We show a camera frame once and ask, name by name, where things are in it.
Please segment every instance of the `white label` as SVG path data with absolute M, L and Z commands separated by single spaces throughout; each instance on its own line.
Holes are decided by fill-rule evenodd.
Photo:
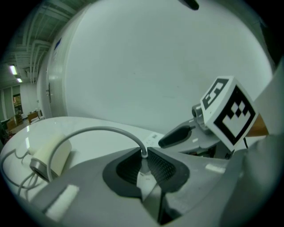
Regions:
M 213 171 L 213 172 L 217 172 L 217 173 L 224 173 L 225 170 L 226 170 L 223 167 L 218 167 L 218 166 L 215 166 L 215 165 L 212 165 L 212 164 L 207 164 L 205 166 L 205 169 Z
M 144 141 L 143 144 L 146 147 L 160 147 L 158 142 L 160 139 L 164 137 L 163 134 L 160 133 L 151 133 Z

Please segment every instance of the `ceiling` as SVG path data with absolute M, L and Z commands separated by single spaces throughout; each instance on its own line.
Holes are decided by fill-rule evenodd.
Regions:
M 0 62 L 0 89 L 35 82 L 40 63 L 56 34 L 82 7 L 95 0 L 47 0 L 34 8 L 15 32 Z M 15 65 L 17 75 L 12 75 Z

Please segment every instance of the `white sticker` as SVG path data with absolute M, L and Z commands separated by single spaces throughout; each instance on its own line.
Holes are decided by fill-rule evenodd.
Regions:
M 217 173 L 224 173 L 225 170 L 226 170 L 226 168 L 218 167 L 218 166 L 215 166 L 215 165 L 212 165 L 212 164 L 207 164 L 205 166 L 205 169 L 213 171 L 213 172 L 217 172 Z
M 158 142 L 160 139 L 164 137 L 163 134 L 160 133 L 151 133 L 144 141 L 143 144 L 146 147 L 160 147 Z
M 26 138 L 26 148 L 27 149 L 30 148 L 30 141 L 29 141 L 28 137 Z

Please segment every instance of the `gray plastic part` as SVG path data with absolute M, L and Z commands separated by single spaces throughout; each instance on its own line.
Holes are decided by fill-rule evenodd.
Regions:
M 43 214 L 37 207 L 30 204 L 27 200 L 15 195 L 16 200 L 18 201 L 19 205 L 28 214 L 31 219 L 37 224 L 37 226 L 41 227 L 66 227 L 60 223 L 56 223 L 52 219 L 48 218 L 45 214 Z
M 190 178 L 182 188 L 178 192 L 166 194 L 169 207 L 180 214 L 185 214 L 202 204 L 203 199 L 214 195 L 218 198 L 217 202 L 220 203 L 218 205 L 220 209 L 214 215 L 220 216 L 223 210 L 222 206 L 225 206 L 236 185 L 244 152 L 237 152 L 230 161 L 185 156 L 179 153 L 168 153 L 167 155 L 184 163 L 190 170 Z
M 193 119 L 181 123 L 176 128 L 168 132 L 164 137 L 170 135 L 172 132 L 183 126 L 189 126 L 192 128 L 190 137 L 179 144 L 162 149 L 163 152 L 168 150 L 177 153 L 203 152 L 220 142 L 220 139 L 215 134 L 204 134 L 198 123 Z
M 211 130 L 205 125 L 201 105 L 197 104 L 192 107 L 193 119 L 198 123 L 203 133 L 212 134 Z
M 61 224 L 67 227 L 158 226 L 140 199 L 118 196 L 103 180 L 105 166 L 132 150 L 74 166 L 40 191 L 31 203 L 45 212 L 67 185 L 72 184 L 79 187 L 79 193 L 61 220 Z
M 40 178 L 42 178 L 43 180 L 49 182 L 48 176 L 47 176 L 47 166 L 46 166 L 46 164 L 44 164 L 43 162 L 41 162 L 40 160 L 38 160 L 36 158 L 32 158 L 31 162 L 30 162 L 30 168 Z M 53 170 L 51 170 L 51 175 L 52 175 L 53 179 L 58 177 L 58 175 Z
M 45 212 L 67 185 L 72 184 L 79 187 L 79 193 L 60 222 L 67 227 L 88 227 L 94 225 L 159 226 L 144 208 L 140 199 L 118 196 L 115 192 L 110 190 L 103 181 L 102 173 L 106 164 L 132 150 L 133 149 L 116 152 L 78 164 L 40 191 L 32 200 L 32 204 L 40 211 Z M 172 151 L 165 152 L 161 148 L 155 148 L 155 150 L 181 161 L 186 164 L 190 170 L 190 177 L 185 188 L 182 186 L 180 193 L 177 192 L 177 194 L 171 193 L 166 195 L 169 207 L 178 208 L 177 210 L 179 211 L 181 211 L 181 206 L 177 207 L 176 199 L 178 197 L 181 199 L 184 197 L 188 201 L 191 200 L 191 205 L 196 205 L 220 179 L 220 174 L 211 173 L 205 169 L 207 164 L 213 164 L 220 168 L 225 168 L 228 164 L 228 160 L 195 157 L 182 153 L 174 153 Z M 203 190 L 198 190 L 198 185 L 202 187 Z
M 190 171 L 179 191 L 166 194 L 168 209 L 181 216 L 164 226 L 218 227 L 232 223 L 238 226 L 251 218 L 279 182 L 284 161 L 283 138 L 284 135 L 267 137 L 249 150 L 235 152 L 230 160 L 154 148 L 156 153 L 182 162 Z M 66 227 L 159 226 L 139 199 L 118 196 L 103 181 L 106 164 L 132 150 L 78 164 L 46 186 L 32 204 L 44 212 L 67 185 L 74 184 L 80 191 L 60 222 Z

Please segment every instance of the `wire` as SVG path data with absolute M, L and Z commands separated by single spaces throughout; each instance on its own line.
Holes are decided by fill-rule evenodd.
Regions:
M 22 157 L 19 157 L 19 156 L 17 156 L 17 153 L 16 153 L 16 151 L 15 151 L 15 156 L 16 156 L 16 158 L 18 158 L 18 159 L 23 159 L 23 158 L 25 158 L 29 153 L 30 153 L 30 152 L 27 151 Z
M 24 183 L 30 178 L 30 177 L 33 177 L 35 175 L 34 172 L 32 172 L 30 175 L 28 175 L 23 181 L 22 183 L 20 184 L 19 188 L 18 188 L 18 196 L 20 196 L 20 193 L 21 193 L 21 190 L 22 190 L 22 187 L 24 185 Z
M 32 185 L 30 185 L 34 176 L 35 176 L 35 181 L 32 183 Z M 39 178 L 39 176 L 36 175 L 36 174 L 34 174 L 34 175 L 30 178 L 30 181 L 28 182 L 28 187 L 29 187 L 29 188 L 27 188 L 27 189 L 25 190 L 25 197 L 26 197 L 26 200 L 27 200 L 27 201 L 28 201 L 28 191 L 29 191 L 30 189 L 33 189 L 33 188 L 35 187 L 38 178 Z
M 1 161 L 0 168 L 1 168 L 2 174 L 4 175 L 4 177 L 5 177 L 8 181 L 9 181 L 11 184 L 13 184 L 13 185 L 19 187 L 20 184 L 17 184 L 17 183 L 15 183 L 14 181 L 12 181 L 12 180 L 7 176 L 7 174 L 6 174 L 5 171 L 4 171 L 4 162 L 5 162 L 6 158 L 8 158 L 8 157 L 9 157 L 10 155 L 12 155 L 13 153 L 16 153 L 16 149 L 14 149 L 14 150 L 8 152 L 8 153 L 3 157 L 2 161 Z
M 21 163 L 23 164 L 23 160 L 24 160 L 24 158 L 28 155 L 28 154 L 30 154 L 30 152 L 29 151 L 27 151 L 26 153 L 25 153 L 25 155 L 23 156 L 23 158 L 22 158 L 22 160 L 21 160 Z
M 133 135 L 133 134 L 131 134 L 131 133 L 129 133 L 129 132 L 123 130 L 123 129 L 118 129 L 118 128 L 109 127 L 109 126 L 95 126 L 95 127 L 81 129 L 81 130 L 78 130 L 78 131 L 73 132 L 70 135 L 66 136 L 52 150 L 51 155 L 49 156 L 49 159 L 48 159 L 48 162 L 47 162 L 47 176 L 48 176 L 49 182 L 51 182 L 53 180 L 52 175 L 51 175 L 51 161 L 52 161 L 52 158 L 53 158 L 56 150 L 58 149 L 58 147 L 60 147 L 61 144 L 63 144 L 66 140 L 70 139 L 73 136 L 76 136 L 76 135 L 81 134 L 81 133 L 85 133 L 85 132 L 89 132 L 89 131 L 97 131 L 97 130 L 111 131 L 111 132 L 115 132 L 115 133 L 119 133 L 119 134 L 122 134 L 124 136 L 127 136 L 128 138 L 134 140 L 139 145 L 139 147 L 142 150 L 141 151 L 142 158 L 148 157 L 148 152 L 147 152 L 144 144 L 141 142 L 141 140 L 139 140 L 135 135 Z
M 244 138 L 244 143 L 245 143 L 245 147 L 246 147 L 246 148 L 249 148 L 249 147 L 248 147 L 248 144 L 247 144 L 246 138 Z

